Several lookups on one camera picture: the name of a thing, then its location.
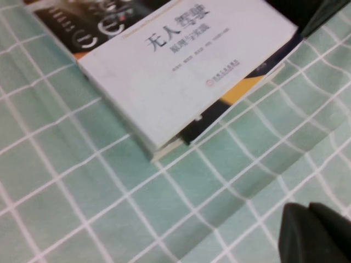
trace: book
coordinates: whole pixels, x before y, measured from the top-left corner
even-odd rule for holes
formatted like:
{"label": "book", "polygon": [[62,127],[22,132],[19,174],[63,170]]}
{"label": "book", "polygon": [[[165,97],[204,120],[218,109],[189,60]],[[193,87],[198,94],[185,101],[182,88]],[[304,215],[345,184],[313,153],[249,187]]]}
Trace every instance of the book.
{"label": "book", "polygon": [[[264,0],[26,4],[154,159],[177,146],[179,138],[193,141],[186,131],[194,130],[194,121],[207,119],[209,112],[215,122],[277,69],[282,61],[278,51],[297,31]],[[267,66],[274,56],[279,59]],[[218,104],[226,107],[215,114]],[[198,129],[195,139],[206,129]]]}

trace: white grid line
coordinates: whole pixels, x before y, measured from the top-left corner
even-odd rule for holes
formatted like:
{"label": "white grid line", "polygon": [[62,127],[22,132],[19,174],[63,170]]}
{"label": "white grid line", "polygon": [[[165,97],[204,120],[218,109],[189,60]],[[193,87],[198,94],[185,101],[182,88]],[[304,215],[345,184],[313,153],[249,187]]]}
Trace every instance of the white grid line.
{"label": "white grid line", "polygon": [[[6,27],[9,29],[9,31],[12,32],[12,35],[14,37],[14,39],[19,42],[19,40],[17,39],[15,33],[12,31],[11,27],[8,25],[6,19],[2,19],[4,24],[6,25]],[[21,50],[24,52],[24,54],[26,54],[26,56],[28,57],[28,59],[32,62],[34,68],[39,72],[39,74],[41,75],[41,77],[44,78],[45,83],[48,85],[49,89],[51,90],[52,94],[54,95],[54,97],[56,98],[57,102],[59,103],[59,105],[64,109],[64,111],[66,111],[67,113],[70,112],[70,109],[68,108],[68,106],[66,105],[66,103],[63,101],[62,97],[57,93],[57,91],[54,89],[54,87],[51,85],[51,83],[45,78],[45,75],[43,74],[43,72],[41,71],[41,69],[38,67],[38,65],[36,64],[36,62],[34,61],[34,59],[31,57],[31,55],[28,53],[28,51],[20,44],[20,48]],[[93,150],[94,154],[97,154],[97,159],[100,160],[100,162],[102,163],[104,169],[107,171],[108,175],[110,176],[110,178],[113,180],[113,182],[115,183],[115,185],[117,186],[117,188],[119,188],[121,190],[121,192],[126,195],[127,194],[127,190],[125,188],[125,186],[123,185],[123,183],[120,181],[120,179],[118,178],[118,176],[115,174],[115,172],[113,171],[113,169],[108,165],[108,163],[106,162],[106,160],[101,156],[101,154],[99,153],[99,151],[96,149],[94,143],[92,142],[92,140],[90,139],[89,135],[87,135],[87,133],[85,132],[85,130],[81,127],[79,121],[76,119],[76,117],[74,115],[71,115],[69,117],[73,123],[73,125],[76,127],[76,129],[78,130],[78,132],[82,135],[82,137],[84,138],[85,142],[88,144],[88,146]],[[69,192],[68,190],[66,190],[66,198],[69,199]],[[149,231],[149,233],[153,236],[153,238],[157,241],[157,243],[159,244],[159,246],[161,247],[161,249],[174,261],[178,261],[177,258],[171,253],[171,251],[165,246],[165,244],[159,239],[156,231],[154,230],[154,228],[151,226],[151,224],[148,222],[148,220],[146,219],[145,215],[142,213],[142,211],[140,210],[140,208],[138,207],[138,205],[136,204],[136,202],[134,201],[134,199],[131,196],[126,196],[126,199],[128,201],[128,203],[131,205],[131,207],[134,209],[134,211],[136,212],[136,214],[138,215],[138,217],[140,218],[140,220],[144,223],[146,229]],[[75,210],[76,213],[78,213],[79,207],[75,206],[73,208]],[[97,246],[97,248],[99,249],[100,253],[102,254],[102,256],[104,257],[106,262],[113,262],[111,256],[109,255],[108,251],[106,250],[106,248],[103,246],[102,242],[97,238],[97,236],[95,235],[95,233],[93,232],[92,228],[87,225],[87,230],[91,236],[91,238],[93,239],[95,245]]]}
{"label": "white grid line", "polygon": [[[315,163],[314,163],[313,160],[309,157],[309,154],[306,153],[305,151],[304,151],[304,156],[305,156],[307,162],[309,163],[309,165],[311,166],[312,170],[316,170],[317,167],[316,167]],[[317,173],[317,174],[316,174],[316,178],[317,178],[319,184],[321,185],[321,187],[323,188],[323,190],[324,190],[324,191],[326,192],[326,194],[331,198],[331,200],[333,200],[334,203],[335,203],[338,207],[340,207],[341,211],[345,211],[345,207],[344,207],[343,204],[338,200],[338,198],[333,194],[333,192],[330,190],[328,184],[325,182],[324,178],[321,176],[320,173]]]}
{"label": "white grid line", "polygon": [[[333,49],[335,49],[336,47],[338,47],[338,45],[336,44],[335,46],[333,46],[330,50],[326,51],[324,53],[324,55],[328,54],[330,51],[332,51]],[[318,61],[319,58],[317,58],[316,60],[312,61],[309,65],[307,65],[303,70],[309,68],[312,64],[314,64],[316,61]],[[64,66],[62,68],[59,68],[56,71],[60,71],[64,68],[67,68],[71,65],[67,65]],[[254,106],[256,106],[258,103],[260,103],[261,101],[263,101],[264,99],[266,99],[267,97],[269,97],[270,95],[272,95],[274,92],[276,92],[277,90],[279,90],[279,88],[286,84],[287,82],[289,82],[290,80],[294,79],[296,76],[299,75],[299,72],[295,73],[293,76],[291,76],[290,78],[288,78],[287,80],[285,80],[283,83],[281,83],[279,86],[277,86],[275,89],[273,89],[272,91],[270,91],[269,93],[265,94],[262,98],[260,98],[259,100],[257,100],[255,103],[252,104],[252,106],[250,106],[249,108],[245,109],[244,111],[242,111],[239,115],[237,115],[236,117],[234,117],[231,121],[229,121],[225,126],[229,125],[230,123],[236,121],[238,118],[240,118],[242,115],[244,115],[246,112],[248,112],[249,110],[251,110]],[[209,135],[207,138],[205,138],[204,140],[202,140],[200,143],[198,143],[198,146],[204,144],[206,141],[208,141],[210,138],[214,137],[217,133],[219,133],[220,131],[222,131],[224,127],[219,128],[217,131],[215,131],[214,133],[212,133],[211,135]],[[22,142],[24,139],[20,139],[18,142],[16,142],[15,144],[19,144],[20,142]],[[116,145],[117,143],[119,143],[119,140],[117,140],[116,142],[112,143],[111,145],[105,147],[104,149],[101,149],[99,152],[102,153],[103,151],[107,150],[108,148],[113,147],[114,145]],[[169,165],[167,165],[167,168],[170,168],[171,166],[175,165],[177,162],[179,162],[181,159],[183,159],[185,156],[187,156],[190,152],[192,152],[194,150],[194,148],[189,149],[186,153],[182,154],[181,156],[179,156],[178,158],[176,158],[173,162],[171,162]],[[88,160],[90,160],[91,158],[95,157],[96,155],[92,155],[91,157],[88,158]],[[78,164],[78,167],[85,164],[87,161],[83,161],[81,164]],[[154,174],[153,176],[151,176],[150,178],[148,178],[147,180],[145,180],[144,182],[141,183],[141,186],[145,185],[147,182],[149,182],[150,180],[152,180],[153,178],[157,177],[158,173]]]}
{"label": "white grid line", "polygon": [[344,42],[345,41],[340,41],[340,38],[327,26],[327,25],[323,25],[321,27],[329,36],[331,36],[331,38],[338,44],[341,45],[345,48],[351,48],[349,45],[346,45]]}
{"label": "white grid line", "polygon": [[[334,150],[338,149],[338,146],[337,146],[336,141],[335,141],[335,134],[334,133],[330,134],[330,144]],[[347,165],[347,167],[351,170],[351,161],[344,155],[344,153],[342,151],[339,151],[337,155]],[[342,204],[342,206],[339,206],[339,207],[340,207],[343,214],[350,216],[348,214],[347,207],[345,207],[343,204]]]}
{"label": "white grid line", "polygon": [[[336,94],[334,94],[334,96],[337,96],[339,93],[341,93],[350,83],[346,84],[343,88],[341,88]],[[286,135],[286,137],[288,138],[289,136],[291,136],[293,133],[295,133],[302,125],[304,125],[304,123],[307,123],[310,119],[312,119],[319,111],[321,111],[330,101],[332,100],[332,98],[329,98],[319,109],[317,109],[311,116],[309,116],[308,119],[306,119],[303,123],[301,123],[298,127],[296,127],[293,131],[291,131],[288,135]],[[207,140],[209,140],[209,137],[205,138],[203,141],[201,141],[198,144],[198,147],[200,145],[202,145],[203,143],[205,143]],[[276,145],[274,145],[273,147],[271,147],[271,149],[269,149],[265,154],[263,154],[262,156],[260,156],[259,158],[257,158],[259,161],[266,156],[267,154],[269,154],[273,149],[275,149],[281,142],[278,142]],[[165,170],[169,169],[170,167],[172,167],[173,165],[175,165],[176,163],[178,163],[180,160],[182,159],[182,156],[178,157],[176,160],[174,160],[172,163],[170,163],[169,165],[167,165],[165,167]],[[251,165],[249,165],[247,168],[245,168],[243,171],[241,171],[236,177],[234,177],[233,179],[231,179],[227,185],[232,184],[235,180],[237,180],[240,176],[242,176],[246,171],[248,171],[250,168],[252,168],[255,165],[255,163],[252,163]],[[152,176],[152,179],[147,179],[143,185],[147,184],[149,181],[153,180],[155,177],[159,176],[160,172],[157,172],[156,174],[154,174]],[[213,200],[215,197],[217,197],[221,192],[223,192],[225,189],[227,189],[227,186],[223,186],[222,188],[220,188],[218,191],[216,191],[212,196],[210,196],[208,199],[206,199],[202,204],[200,204],[195,210],[199,211],[200,209],[202,209],[205,205],[207,205],[211,200]],[[131,195],[133,192],[135,192],[136,190],[132,190],[130,193],[128,193],[128,195]],[[164,239],[165,237],[167,237],[170,233],[172,233],[175,229],[177,229],[182,223],[184,223],[187,219],[189,219],[191,216],[193,216],[193,213],[188,214],[187,216],[185,216],[184,218],[180,219],[176,224],[174,224],[169,230],[167,230],[160,238]],[[151,250],[151,248],[153,248],[154,246],[157,245],[157,242],[153,242],[151,245],[149,245],[146,249],[144,249],[141,253],[145,253],[146,250]]]}
{"label": "white grid line", "polygon": [[[248,99],[244,100],[249,106],[252,105],[252,102],[250,102]],[[271,133],[273,133],[279,140],[284,142],[287,146],[290,148],[294,149],[295,151],[304,154],[305,151],[303,149],[300,149],[299,147],[295,146],[294,144],[290,143],[288,140],[284,139],[284,136],[281,135],[271,124],[271,122],[266,118],[266,116],[263,114],[263,112],[256,106],[253,107],[254,112],[256,115],[261,119],[262,123],[270,130]]]}
{"label": "white grid line", "polygon": [[[271,93],[272,94],[272,93]],[[218,131],[219,132],[219,131]],[[208,138],[209,139],[209,138]],[[174,163],[173,163],[174,164]]]}
{"label": "white grid line", "polygon": [[[11,32],[11,34],[13,35],[14,39],[19,42],[17,36],[15,35],[15,33],[12,31],[12,28],[9,26],[9,24],[7,23],[7,20],[2,16],[2,14],[0,14],[0,19],[1,21],[4,23],[5,27]],[[27,52],[27,50],[25,50],[25,48],[23,47],[23,45],[21,43],[19,43],[19,46],[21,48],[21,50],[28,56],[28,59],[32,62],[34,68],[36,68],[36,70],[39,72],[39,74],[41,75],[41,77],[44,78],[44,81],[46,82],[47,85],[50,85],[50,83],[47,81],[47,79],[45,79],[45,76],[43,75],[43,73],[39,70],[38,66],[36,65],[36,63],[34,62],[33,58],[31,58]],[[25,133],[26,136],[29,136],[30,132],[28,127],[26,126],[26,124],[24,123],[21,115],[17,112],[17,109],[14,107],[14,105],[12,104],[12,102],[6,98],[5,101],[7,102],[13,116],[15,117],[16,121],[18,122],[19,126],[21,127],[21,129],[23,130],[23,132]],[[48,158],[45,156],[45,153],[43,152],[43,150],[40,148],[39,144],[36,142],[36,140],[33,137],[29,136],[29,141],[31,143],[31,145],[34,147],[35,151],[37,152],[37,154],[40,156],[44,166],[46,167],[46,169],[49,171],[49,173],[51,174],[51,176],[53,177],[53,179],[57,179],[58,178],[58,174],[56,173],[55,169],[53,168],[53,166],[51,165],[50,161],[48,160]],[[64,197],[67,199],[67,201],[69,202],[71,208],[73,209],[74,213],[76,214],[76,216],[79,218],[79,220],[81,221],[81,223],[86,224],[86,219],[83,215],[83,213],[81,212],[79,206],[77,205],[77,203],[75,202],[75,200],[73,199],[73,197],[71,196],[71,194],[69,193],[69,191],[67,190],[66,186],[58,179],[56,182],[58,188],[60,189],[60,191],[62,192],[62,194],[64,195]],[[104,248],[102,242],[99,240],[99,238],[96,236],[96,234],[94,233],[93,229],[90,227],[90,225],[86,225],[86,230],[88,232],[88,234],[90,235],[92,241],[94,242],[94,244],[96,245],[96,247],[98,248],[98,250],[100,251],[102,257],[104,258],[106,263],[113,263],[113,260],[111,258],[111,256],[109,255],[109,253],[107,252],[107,250]]]}
{"label": "white grid line", "polygon": [[[158,167],[158,169],[164,170],[164,167],[161,165],[160,162],[156,162],[155,165]],[[163,172],[165,178],[167,179],[167,181],[172,185],[172,187],[175,189],[175,191],[177,192],[177,194],[180,196],[180,198],[182,199],[183,203],[190,209],[190,211],[192,211],[195,216],[203,223],[205,224],[209,229],[212,230],[212,232],[214,233],[218,243],[220,244],[220,246],[222,247],[222,249],[226,249],[227,245],[225,243],[225,241],[223,240],[223,237],[220,235],[219,231],[209,222],[207,222],[207,220],[198,212],[195,210],[193,204],[189,201],[189,199],[187,198],[187,196],[185,195],[185,193],[183,192],[183,190],[181,189],[181,187],[177,184],[177,182],[170,176],[170,174],[164,170]],[[228,258],[230,259],[231,263],[237,263],[237,261],[235,260],[235,258],[228,253],[227,254]]]}
{"label": "white grid line", "polygon": [[[219,124],[221,126],[224,126],[224,123],[222,123],[222,121],[219,122]],[[282,190],[285,193],[288,193],[288,188],[285,185],[284,181],[281,180],[281,178],[279,177],[279,174],[273,172],[272,170],[270,170],[268,167],[266,167],[264,164],[262,164],[260,161],[256,160],[256,157],[247,149],[247,147],[245,146],[245,144],[242,143],[242,141],[239,139],[239,137],[236,135],[236,133],[232,130],[229,129],[228,126],[225,126],[224,129],[229,133],[229,135],[231,136],[231,138],[234,140],[235,143],[237,143],[237,145],[239,146],[239,148],[244,152],[244,154],[253,162],[257,162],[257,166],[259,166],[264,172],[266,172],[267,174],[271,175],[274,179],[277,179],[277,182],[279,183],[279,185],[281,186]]]}
{"label": "white grid line", "polygon": [[345,23],[351,25],[351,19],[349,17],[347,17],[342,10],[338,13],[338,16],[341,18],[341,20],[343,20]]}
{"label": "white grid line", "polygon": [[[282,96],[284,97],[285,101],[287,102],[287,104],[297,113],[299,114],[301,117],[303,118],[308,118],[308,115],[306,115],[303,110],[301,110],[297,105],[295,105],[291,100],[290,97],[283,91],[283,89],[280,89],[280,92],[282,94]],[[332,136],[332,131],[330,131],[329,129],[327,129],[326,127],[324,127],[323,125],[319,124],[317,121],[312,120],[310,121],[311,125],[315,126],[316,128],[320,129],[321,131],[325,132],[326,135],[328,136],[329,134],[331,134],[330,136]],[[310,167],[312,168],[313,171],[317,170],[317,166],[314,163],[314,161],[312,160],[311,156],[309,155],[309,153],[307,152],[304,155],[306,161],[309,163]],[[317,173],[316,174],[316,178],[319,182],[319,184],[321,185],[321,187],[323,188],[323,190],[325,191],[325,193],[329,196],[329,198],[331,200],[333,200],[333,202],[340,208],[341,211],[345,211],[346,208],[344,207],[344,205],[340,202],[340,200],[334,195],[334,193],[331,191],[331,189],[329,188],[328,184],[325,182],[323,176],[321,173]]]}
{"label": "white grid line", "polygon": [[[309,47],[311,47],[311,49],[316,53],[317,56],[320,56],[320,53],[318,52],[318,50],[313,46],[311,45],[308,41],[305,41],[305,44],[308,45]],[[351,73],[348,72],[347,70],[341,68],[341,67],[338,67],[336,65],[333,65],[331,64],[329,61],[327,61],[325,58],[321,58],[321,60],[327,64],[328,66],[332,67],[332,68],[335,68],[336,70],[339,70],[341,71],[342,73],[346,74],[349,78],[351,78]],[[289,61],[293,66],[295,67],[298,67],[296,64],[294,64],[293,62]]]}
{"label": "white grid line", "polygon": [[[276,211],[278,207],[283,205],[285,202],[288,201],[289,197],[295,194],[298,190],[300,190],[306,182],[308,182],[311,178],[313,178],[317,173],[319,173],[328,163],[331,159],[334,158],[334,156],[338,155],[339,152],[342,151],[349,143],[351,142],[351,137],[347,139],[340,147],[337,148],[335,152],[333,152],[330,156],[328,156],[323,164],[318,167],[315,171],[313,171],[310,175],[308,175],[304,180],[302,180],[294,189],[292,189],[284,198],[282,198],[279,202],[277,202],[267,213],[265,213],[262,216],[262,220],[267,219],[268,217],[271,216],[272,213]],[[228,247],[229,250],[232,250],[233,248],[236,247],[245,237],[247,237],[251,232],[253,232],[257,227],[259,226],[259,223],[256,222],[253,224],[251,227],[249,227],[239,238],[237,238],[235,241],[232,242],[232,244]],[[219,259],[222,258],[223,255],[225,255],[226,251],[221,252],[211,263],[216,263],[218,262]]]}
{"label": "white grid line", "polygon": [[[43,33],[43,34],[40,34],[40,35],[38,35],[38,36],[30,37],[30,38],[28,38],[28,39],[25,39],[25,40],[21,41],[21,43],[27,43],[27,42],[29,42],[29,41],[32,41],[32,40],[41,38],[41,37],[43,37],[43,36],[46,36],[46,34]],[[1,51],[0,51],[0,56],[3,55],[3,54],[6,54],[6,53],[8,53],[8,52],[10,52],[11,50],[13,50],[14,48],[16,48],[16,47],[18,47],[18,46],[19,46],[19,43],[15,43],[15,44],[11,45],[10,47],[8,47],[7,49],[1,50]]]}
{"label": "white grid line", "polygon": [[[341,93],[347,86],[345,85],[343,88],[341,88],[338,92]],[[309,118],[306,120],[309,121],[309,119],[313,118],[314,115],[316,115],[319,111],[321,111],[330,101],[332,100],[332,98],[328,99],[319,109],[317,109],[311,116],[309,116]],[[291,131],[290,134],[287,135],[287,137],[291,136],[293,133],[296,132],[296,130],[298,130],[304,123],[300,124],[300,126],[296,127],[295,130]],[[200,145],[204,144],[207,140],[209,140],[212,136],[214,136],[216,133],[213,133],[212,135],[210,135],[209,137],[205,138],[203,141],[201,141],[197,147],[199,147]],[[276,145],[274,145],[271,149],[269,149],[266,153],[264,153],[262,156],[260,156],[258,158],[258,160],[261,160],[264,156],[266,156],[269,152],[271,152],[273,149],[275,149],[281,142],[278,142]],[[184,158],[184,156],[188,155],[190,152],[192,152],[193,150],[195,150],[195,148],[190,149],[187,153],[184,153],[182,156],[178,157],[177,159],[175,159],[173,162],[171,162],[170,164],[168,164],[167,166],[165,166],[165,170],[169,169],[170,167],[174,166],[176,163],[178,163],[182,158]],[[248,171],[249,169],[251,169],[253,166],[255,165],[255,163],[252,163],[251,165],[249,165],[247,168],[245,168],[243,171],[241,171],[235,178],[233,178],[232,180],[230,180],[227,184],[232,184],[235,180],[237,180],[242,174],[244,174],[246,171]],[[151,176],[150,178],[146,179],[144,182],[142,182],[140,185],[136,186],[134,189],[132,189],[128,195],[131,195],[132,193],[134,193],[135,191],[137,191],[138,189],[140,189],[142,186],[144,186],[145,184],[147,184],[149,181],[153,180],[154,178],[156,178],[157,176],[159,176],[162,173],[162,171],[157,172],[156,174],[154,174],[153,176]],[[217,190],[212,196],[210,196],[208,199],[206,199],[202,204],[200,204],[195,210],[199,211],[200,209],[202,209],[204,206],[206,206],[211,200],[213,200],[214,198],[216,198],[220,193],[222,193],[225,189],[227,189],[226,186],[223,186],[222,188],[220,188],[219,190]],[[89,220],[89,222],[93,222],[97,219],[99,219],[101,216],[103,216],[105,213],[107,213],[110,209],[114,208],[115,206],[118,205],[118,202],[115,203],[115,205],[111,205],[110,208],[104,209],[103,213],[99,213],[97,216],[94,217],[94,220]],[[181,224],[183,224],[184,222],[187,221],[187,219],[189,219],[190,217],[192,217],[194,215],[194,213],[189,213],[187,216],[183,217],[182,219],[180,219],[176,224],[174,224],[170,229],[168,229],[160,238],[164,239],[166,238],[168,235],[170,235],[173,231],[175,231]],[[143,251],[140,252],[140,254],[145,254],[147,251],[151,250],[153,247],[155,247],[157,245],[157,242],[154,241],[153,243],[151,243],[147,248],[145,248]]]}
{"label": "white grid line", "polygon": [[22,4],[14,4],[14,5],[8,5],[7,7],[2,7],[0,8],[0,12],[7,10],[7,9],[12,9],[12,8],[16,8],[16,7],[21,7]]}
{"label": "white grid line", "polygon": [[[311,156],[309,153],[305,154],[305,159],[307,160],[308,164],[312,168],[313,171],[317,170],[317,165],[314,163],[312,160]],[[340,211],[344,212],[346,210],[346,207],[342,204],[342,202],[337,198],[337,196],[333,193],[333,191],[330,189],[329,185],[326,183],[324,180],[321,172],[317,172],[316,174],[317,181],[323,188],[324,192],[327,194],[327,196],[336,204],[336,206],[339,207]]]}
{"label": "white grid line", "polygon": [[[289,62],[292,66],[299,68],[297,65],[295,65],[291,61],[287,60],[287,62]],[[302,76],[311,85],[311,87],[314,88],[320,94],[327,96],[328,98],[330,98],[333,95],[332,93],[329,93],[329,92],[321,89],[320,87],[318,87],[316,84],[314,84],[314,82],[311,81],[311,79],[304,72],[302,72]],[[349,109],[347,108],[347,106],[345,106],[345,104],[338,97],[334,98],[334,102],[336,103],[336,105],[340,108],[340,110],[343,113],[345,113],[347,116],[351,116],[351,113],[350,113]]]}
{"label": "white grid line", "polygon": [[37,130],[31,132],[29,135],[23,136],[21,139],[15,141],[14,143],[10,144],[9,146],[7,146],[7,147],[5,147],[5,148],[3,148],[3,149],[1,149],[1,150],[0,150],[0,156],[1,156],[2,154],[4,154],[5,152],[7,152],[7,151],[11,150],[12,148],[14,148],[15,146],[17,146],[17,145],[20,144],[21,142],[27,140],[29,137],[33,137],[33,136],[35,136],[35,135],[37,135],[37,134],[39,134],[39,133],[41,133],[41,132],[43,132],[43,131],[49,129],[49,128],[52,127],[52,126],[55,126],[55,125],[59,124],[60,122],[62,122],[62,121],[64,121],[64,120],[66,120],[67,118],[69,118],[71,115],[76,114],[76,113],[78,113],[78,112],[84,110],[85,108],[87,108],[87,107],[89,107],[89,106],[95,104],[96,102],[98,102],[98,101],[100,101],[100,100],[101,100],[101,98],[96,98],[96,99],[92,100],[91,102],[89,102],[89,103],[83,105],[82,107],[77,108],[77,109],[75,109],[74,111],[71,111],[70,113],[68,113],[68,114],[66,114],[66,115],[63,115],[63,116],[60,117],[57,121],[51,122],[51,123],[49,123],[49,124],[46,124],[46,125],[44,125],[43,127],[40,127],[39,129],[37,129]]}
{"label": "white grid line", "polygon": [[[21,216],[14,208],[11,198],[7,194],[5,187],[2,185],[1,182],[0,182],[0,195],[2,199],[5,201],[5,204],[7,205],[7,207],[9,208],[9,211],[12,214],[12,217],[14,218],[14,220],[16,221],[21,233],[23,234],[24,239],[27,241],[27,244],[29,245],[30,250],[33,252],[34,256],[38,255],[40,253],[40,249],[38,245],[36,244],[31,234],[29,233],[27,227],[23,223]],[[39,262],[47,263],[45,259],[40,259]]]}
{"label": "white grid line", "polygon": [[[298,114],[301,118],[308,118],[308,115],[301,109],[299,108],[289,97],[289,95],[283,90],[283,89],[279,89],[279,92],[281,94],[281,96],[283,97],[283,99],[285,100],[286,104],[292,108],[296,114]],[[311,119],[309,121],[309,123],[311,125],[313,125],[314,127],[320,129],[322,132],[324,132],[326,135],[328,135],[329,133],[331,133],[332,131],[329,130],[329,128],[324,127],[323,125],[321,125],[319,122],[317,122],[314,119]]]}
{"label": "white grid line", "polygon": [[231,185],[227,185],[227,181],[225,180],[225,178],[218,172],[218,170],[213,166],[213,164],[207,159],[207,157],[202,153],[202,151],[197,148],[196,149],[197,153],[199,154],[199,156],[201,157],[201,159],[203,160],[203,162],[208,166],[208,168],[210,169],[210,171],[212,172],[212,174],[222,183],[222,185],[224,187],[226,187],[226,189],[229,190],[229,192],[241,199],[242,201],[244,201],[249,210],[251,211],[251,213],[253,214],[253,216],[255,217],[255,219],[257,220],[257,222],[259,222],[263,232],[266,234],[267,239],[269,240],[269,242],[271,243],[271,245],[276,249],[276,240],[275,238],[272,236],[272,234],[269,232],[268,228],[266,227],[266,225],[262,222],[261,217],[259,216],[258,212],[256,211],[256,208],[254,207],[253,203],[251,200],[247,199],[246,197],[244,197],[243,195],[239,194],[236,189],[234,189]]}
{"label": "white grid line", "polygon": [[[47,74],[45,77],[48,78],[48,77],[50,77],[50,76],[52,76],[52,75],[54,75],[54,74],[56,74],[56,73],[58,73],[58,72],[60,72],[62,70],[65,70],[66,68],[69,68],[69,67],[73,66],[73,65],[75,65],[75,64],[68,64],[68,65],[65,65],[63,67],[60,67],[60,68],[52,71],[51,73]],[[39,79],[36,79],[35,81],[33,81],[32,83],[30,83],[28,85],[24,85],[23,87],[20,87],[18,89],[15,89],[15,90],[9,92],[9,93],[6,93],[6,94],[4,94],[3,96],[0,97],[0,101],[5,99],[5,98],[11,97],[12,95],[17,94],[17,93],[19,93],[19,92],[21,92],[21,91],[23,91],[25,89],[32,88],[35,84],[37,84],[37,83],[39,83],[40,81],[43,81],[43,80],[44,80],[44,78],[40,77]]]}

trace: publisher logo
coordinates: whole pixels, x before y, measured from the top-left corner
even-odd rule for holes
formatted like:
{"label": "publisher logo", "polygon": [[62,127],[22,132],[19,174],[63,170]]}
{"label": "publisher logo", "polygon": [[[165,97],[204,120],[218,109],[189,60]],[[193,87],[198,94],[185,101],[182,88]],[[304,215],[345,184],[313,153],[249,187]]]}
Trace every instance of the publisher logo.
{"label": "publisher logo", "polygon": [[209,79],[208,81],[206,81],[206,85],[208,85],[209,87],[212,86],[213,84],[214,84],[213,79]]}

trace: black object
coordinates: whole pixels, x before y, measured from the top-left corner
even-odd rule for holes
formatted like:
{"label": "black object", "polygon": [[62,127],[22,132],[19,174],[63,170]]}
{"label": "black object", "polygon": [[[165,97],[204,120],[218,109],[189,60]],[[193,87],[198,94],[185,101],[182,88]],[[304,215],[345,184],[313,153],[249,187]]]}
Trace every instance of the black object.
{"label": "black object", "polygon": [[279,237],[282,263],[350,263],[351,222],[320,203],[286,204]]}
{"label": "black object", "polygon": [[266,0],[299,27],[303,37],[310,36],[351,0]]}

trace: checkered tablecloth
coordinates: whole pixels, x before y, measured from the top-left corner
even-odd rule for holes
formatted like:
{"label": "checkered tablecloth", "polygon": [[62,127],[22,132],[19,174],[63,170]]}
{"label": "checkered tablecloth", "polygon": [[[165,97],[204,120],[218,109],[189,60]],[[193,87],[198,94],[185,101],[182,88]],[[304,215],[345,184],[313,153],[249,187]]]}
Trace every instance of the checkered tablecloth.
{"label": "checkered tablecloth", "polygon": [[351,5],[199,143],[150,164],[0,0],[1,263],[272,263],[286,202],[351,216]]}

